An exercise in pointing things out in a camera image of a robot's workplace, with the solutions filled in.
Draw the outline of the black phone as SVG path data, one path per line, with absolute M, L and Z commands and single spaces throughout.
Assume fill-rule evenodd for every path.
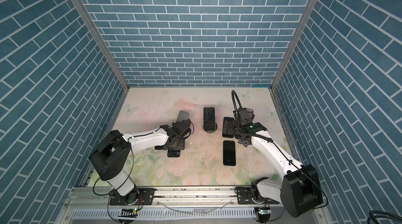
M 234 118 L 224 117 L 223 130 L 222 130 L 222 136 L 224 138 L 233 138 L 234 137 L 233 122 L 234 122 Z

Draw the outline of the purple-edged phone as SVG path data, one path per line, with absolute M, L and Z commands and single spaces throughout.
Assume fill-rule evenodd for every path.
M 167 152 L 169 158 L 179 158 L 181 154 L 180 150 L 168 150 Z

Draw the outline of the teal phone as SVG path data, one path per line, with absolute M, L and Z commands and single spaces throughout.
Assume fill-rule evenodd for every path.
M 223 142 L 223 164 L 225 166 L 236 166 L 236 146 L 234 141 Z

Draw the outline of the teal-edged phone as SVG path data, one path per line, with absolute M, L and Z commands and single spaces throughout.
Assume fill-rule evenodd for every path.
M 215 108 L 204 107 L 204 123 L 214 123 L 215 121 Z

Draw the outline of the grey stand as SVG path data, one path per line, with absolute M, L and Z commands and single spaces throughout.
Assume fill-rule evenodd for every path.
M 249 145 L 251 145 L 251 137 L 250 136 L 241 137 L 238 139 L 238 143 L 242 144 L 245 147 L 248 147 Z

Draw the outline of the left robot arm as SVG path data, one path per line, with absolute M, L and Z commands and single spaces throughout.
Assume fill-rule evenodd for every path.
M 167 150 L 168 156 L 178 158 L 185 148 L 185 140 L 193 133 L 194 125 L 188 120 L 180 120 L 169 125 L 161 125 L 142 133 L 109 132 L 92 150 L 89 160 L 102 181 L 110 184 L 121 197 L 138 194 L 136 185 L 124 171 L 129 155 L 148 148 Z

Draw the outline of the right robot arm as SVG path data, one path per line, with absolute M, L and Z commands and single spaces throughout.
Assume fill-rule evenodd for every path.
M 262 124 L 251 123 L 238 128 L 234 118 L 225 117 L 223 137 L 236 138 L 244 146 L 252 145 L 282 177 L 281 183 L 268 177 L 253 181 L 247 194 L 250 200 L 257 204 L 267 204 L 269 200 L 278 202 L 294 218 L 323 203 L 316 169 L 312 165 L 303 165 L 278 146 Z

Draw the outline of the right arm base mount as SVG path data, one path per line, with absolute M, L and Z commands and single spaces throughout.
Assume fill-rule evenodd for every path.
M 237 196 L 237 202 L 239 205 L 251 205 L 251 204 L 260 204 L 260 205 L 278 205 L 279 202 L 270 199 L 263 198 L 256 191 L 256 188 L 253 186 L 237 186 L 234 188 L 234 192 Z

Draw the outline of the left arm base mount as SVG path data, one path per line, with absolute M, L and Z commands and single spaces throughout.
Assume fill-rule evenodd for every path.
M 145 206 L 151 205 L 155 195 L 154 188 L 137 188 L 135 187 L 126 196 L 121 196 L 117 190 L 113 189 L 110 199 L 112 206 Z

